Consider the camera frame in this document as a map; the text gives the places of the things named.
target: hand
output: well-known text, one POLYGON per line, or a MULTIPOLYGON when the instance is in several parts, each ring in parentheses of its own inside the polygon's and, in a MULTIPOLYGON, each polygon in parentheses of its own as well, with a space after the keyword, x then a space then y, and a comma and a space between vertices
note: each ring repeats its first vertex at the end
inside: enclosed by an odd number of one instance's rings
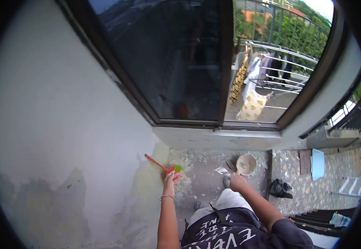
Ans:
POLYGON ((163 194, 165 195, 170 195, 170 196, 175 196, 175 187, 178 185, 180 179, 178 177, 178 179, 173 181, 173 178, 177 177, 178 175, 180 175, 180 173, 176 173, 175 171, 172 171, 171 173, 169 173, 164 180, 164 190, 163 190, 163 194))
POLYGON ((240 176, 240 172, 233 172, 230 178, 230 189, 234 192, 240 192, 242 189, 245 189, 248 186, 247 180, 240 176))

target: dark glass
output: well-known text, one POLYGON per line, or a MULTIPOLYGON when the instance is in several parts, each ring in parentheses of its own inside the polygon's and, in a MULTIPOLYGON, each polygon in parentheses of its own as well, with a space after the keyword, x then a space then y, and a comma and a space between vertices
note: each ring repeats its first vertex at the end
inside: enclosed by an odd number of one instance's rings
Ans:
POLYGON ((89 0, 112 50, 160 118, 218 120, 216 0, 89 0))

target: sliding glass door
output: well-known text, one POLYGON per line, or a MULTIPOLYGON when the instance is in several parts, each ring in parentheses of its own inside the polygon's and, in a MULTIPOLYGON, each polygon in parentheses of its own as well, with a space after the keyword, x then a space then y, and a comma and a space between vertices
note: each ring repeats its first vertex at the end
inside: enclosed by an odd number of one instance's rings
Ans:
POLYGON ((320 90, 345 34, 337 13, 254 0, 66 3, 153 126, 281 130, 320 90))

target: green foliage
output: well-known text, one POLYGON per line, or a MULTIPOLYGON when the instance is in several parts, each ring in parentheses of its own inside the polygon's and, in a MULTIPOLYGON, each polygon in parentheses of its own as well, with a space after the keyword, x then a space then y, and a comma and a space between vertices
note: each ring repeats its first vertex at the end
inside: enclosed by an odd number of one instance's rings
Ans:
MULTIPOLYGON (((258 28, 263 26, 265 23, 265 17, 263 14, 257 13, 252 15, 253 20, 256 20, 255 24, 255 37, 254 39, 259 39, 261 34, 257 31, 258 28)), ((242 9, 236 7, 235 9, 235 27, 236 27, 236 37, 244 37, 246 39, 252 39, 254 23, 247 22, 242 9)))
POLYGON ((296 4, 294 8, 304 13, 310 20, 319 24, 321 27, 325 28, 328 31, 330 30, 331 28, 330 21, 327 20, 327 18, 325 18, 324 16, 316 13, 316 11, 314 11, 311 7, 306 5, 304 1, 298 1, 298 4, 296 4))
MULTIPOLYGON (((301 52, 319 59, 327 43, 328 33, 330 30, 330 27, 327 26, 327 21, 323 22, 323 20, 319 18, 315 12, 312 14, 312 21, 324 28, 326 30, 324 31, 309 21, 304 21, 302 18, 297 18, 292 14, 290 15, 290 13, 286 10, 283 10, 283 15, 283 19, 281 20, 281 11, 276 12, 273 35, 270 42, 278 44, 286 49, 301 52)), ((256 13, 252 15, 252 20, 252 22, 247 22, 241 9, 236 8, 236 36, 252 39, 253 25, 255 21, 254 40, 261 40, 262 36, 263 42, 269 42, 270 28, 273 18, 269 17, 265 20, 265 16, 263 14, 256 13)), ((312 69, 316 66, 315 63, 309 63, 298 57, 294 58, 294 62, 303 64, 312 69)), ((311 73, 311 71, 301 71, 301 68, 297 66, 293 66, 292 70, 305 75, 309 75, 311 73)))
POLYGON ((356 88, 355 92, 353 93, 353 100, 355 103, 359 101, 361 98, 361 82, 359 83, 358 87, 356 88))

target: yellow patterned fabric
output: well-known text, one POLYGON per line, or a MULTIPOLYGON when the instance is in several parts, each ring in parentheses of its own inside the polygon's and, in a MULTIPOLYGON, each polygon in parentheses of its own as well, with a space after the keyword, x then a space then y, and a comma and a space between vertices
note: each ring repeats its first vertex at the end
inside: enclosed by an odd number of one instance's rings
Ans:
POLYGON ((237 113, 236 119, 247 121, 256 120, 271 95, 271 93, 268 95, 260 95, 255 90, 251 90, 240 111, 237 113))
POLYGON ((250 47, 247 47, 247 52, 245 53, 243 64, 241 65, 239 71, 236 74, 236 78, 233 81, 233 86, 230 89, 229 102, 234 105, 237 101, 237 97, 241 92, 241 87, 243 86, 243 81, 245 74, 247 72, 247 60, 248 54, 250 53, 250 47))

